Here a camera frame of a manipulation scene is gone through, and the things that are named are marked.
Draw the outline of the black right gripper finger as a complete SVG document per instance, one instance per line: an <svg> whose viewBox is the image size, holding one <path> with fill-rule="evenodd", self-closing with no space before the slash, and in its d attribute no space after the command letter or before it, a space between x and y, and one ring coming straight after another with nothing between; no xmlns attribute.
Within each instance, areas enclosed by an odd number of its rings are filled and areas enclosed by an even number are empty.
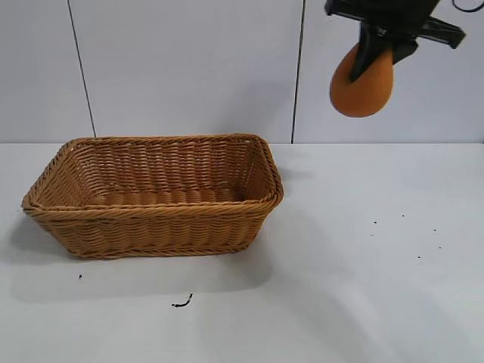
<svg viewBox="0 0 484 363"><path fill-rule="evenodd" d="M351 82L356 81L385 50L386 36L381 28L361 22L357 52L349 75Z"/></svg>
<svg viewBox="0 0 484 363"><path fill-rule="evenodd" d="M418 43L416 38L395 38L392 41L392 63L397 64L399 61L411 56L416 52Z"/></svg>

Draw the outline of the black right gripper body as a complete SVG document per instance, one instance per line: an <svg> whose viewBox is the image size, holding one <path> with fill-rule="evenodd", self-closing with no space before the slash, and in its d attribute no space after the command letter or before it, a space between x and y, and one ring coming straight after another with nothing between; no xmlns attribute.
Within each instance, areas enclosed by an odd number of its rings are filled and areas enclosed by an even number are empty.
<svg viewBox="0 0 484 363"><path fill-rule="evenodd" d="M328 0L326 14L358 20L388 36L421 37L456 49L466 33L432 16L439 0Z"/></svg>

